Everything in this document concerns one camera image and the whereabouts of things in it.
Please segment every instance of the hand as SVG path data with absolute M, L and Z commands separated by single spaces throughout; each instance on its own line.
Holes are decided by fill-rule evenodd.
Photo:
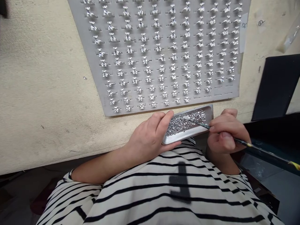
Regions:
M 236 143 L 233 137 L 251 143 L 245 126 L 236 119 L 237 114 L 236 109 L 225 109 L 209 123 L 211 128 L 207 143 L 212 152 L 230 154 L 246 148 Z
M 142 122 L 131 135 L 125 148 L 128 149 L 137 164 L 154 159 L 159 154 L 170 151 L 181 142 L 162 145 L 163 137 L 167 132 L 174 112 L 155 112 L 146 121 Z

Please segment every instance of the yellow brush tip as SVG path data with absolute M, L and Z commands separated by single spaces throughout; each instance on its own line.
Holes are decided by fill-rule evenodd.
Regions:
M 295 162 L 292 162 L 292 161 L 290 161 L 290 164 L 293 164 L 296 167 L 297 170 L 300 170 L 300 165 L 299 164 L 297 164 Z

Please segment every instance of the workbench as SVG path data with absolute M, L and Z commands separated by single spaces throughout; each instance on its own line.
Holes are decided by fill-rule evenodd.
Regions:
M 265 58 L 282 55 L 276 47 L 299 14 L 293 2 L 252 0 L 240 97 L 213 102 L 215 117 L 236 108 L 241 122 L 251 121 Z M 153 112 L 104 116 L 67 0 L 8 4 L 10 18 L 0 20 L 0 174 L 105 153 L 126 143 Z M 297 53 L 300 35 L 285 54 Z M 299 111 L 298 83 L 287 113 Z

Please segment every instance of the striped shirt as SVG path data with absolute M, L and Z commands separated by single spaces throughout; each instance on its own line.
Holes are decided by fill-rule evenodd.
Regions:
M 37 225 L 283 224 L 253 193 L 247 176 L 226 175 L 194 139 L 103 185 L 58 182 Z

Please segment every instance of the paintbrush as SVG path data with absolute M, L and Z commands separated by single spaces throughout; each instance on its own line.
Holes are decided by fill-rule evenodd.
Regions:
M 191 119 L 191 118 L 189 118 L 189 117 L 187 117 L 187 116 L 183 116 L 183 119 L 186 119 L 186 120 L 188 120 L 188 121 L 190 121 L 190 122 L 192 122 L 192 123 L 198 124 L 199 126 L 202 126 L 202 127 L 206 128 L 206 129 L 208 129 L 208 130 L 210 129 L 210 126 L 208 126 L 208 125 L 206 125 L 206 124 L 204 124 L 204 123 L 200 123 L 200 122 L 198 122 L 198 121 L 196 121 L 196 120 L 193 120 L 193 119 Z M 266 151 L 266 150 L 264 150 L 264 149 L 262 149 L 262 148 L 260 148 L 260 147 L 257 147 L 257 146 L 255 146 L 255 145 L 250 144 L 250 143 L 248 143 L 248 142 L 246 142 L 246 141 L 243 141 L 243 140 L 241 140 L 241 139 L 238 139 L 238 138 L 235 138 L 235 137 L 233 137 L 233 139 L 234 139 L 235 142 L 237 142 L 237 143 L 239 143 L 239 144 L 241 144 L 241 145 L 243 145 L 243 146 L 248 147 L 248 150 L 249 150 L 250 152 L 256 153 L 256 152 L 255 152 L 255 149 L 256 149 L 256 150 L 259 150 L 260 152 L 263 152 L 264 154 L 267 154 L 267 155 L 270 156 L 271 158 L 277 159 L 277 160 L 279 160 L 279 161 L 281 161 L 281 162 L 283 162 L 283 163 L 287 163 L 288 165 L 291 165 L 291 166 L 295 167 L 297 170 L 300 170 L 300 165 L 297 164 L 297 163 L 295 163 L 295 162 L 292 162 L 292 161 L 289 161 L 289 160 L 287 160 L 287 159 L 281 158 L 280 156 L 275 155 L 274 153 L 271 153 L 271 152 L 269 152 L 269 151 Z

